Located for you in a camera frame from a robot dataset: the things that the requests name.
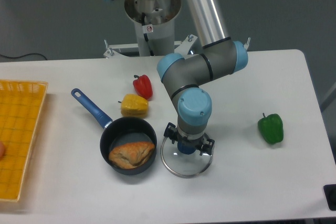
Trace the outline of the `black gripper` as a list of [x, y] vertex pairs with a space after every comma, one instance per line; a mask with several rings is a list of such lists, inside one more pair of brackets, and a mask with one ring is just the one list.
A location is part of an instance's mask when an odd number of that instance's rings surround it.
[[215, 141], [211, 138], [204, 138], [204, 132], [199, 134], [186, 134], [184, 132], [177, 131], [177, 127], [173, 123], [169, 122], [163, 135], [164, 137], [169, 138], [172, 144], [177, 142], [177, 148], [179, 151], [198, 150], [200, 152], [200, 156], [213, 155]]

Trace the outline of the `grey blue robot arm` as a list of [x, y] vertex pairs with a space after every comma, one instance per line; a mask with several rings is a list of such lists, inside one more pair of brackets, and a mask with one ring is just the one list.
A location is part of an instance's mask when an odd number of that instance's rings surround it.
[[177, 126], [164, 135], [181, 153], [211, 155], [214, 141], [205, 134], [212, 101], [200, 86], [246, 67], [245, 46], [227, 33], [217, 0], [187, 0], [203, 51], [185, 58], [174, 46], [174, 21], [181, 0], [125, 0], [141, 56], [161, 56], [157, 72], [178, 114]]

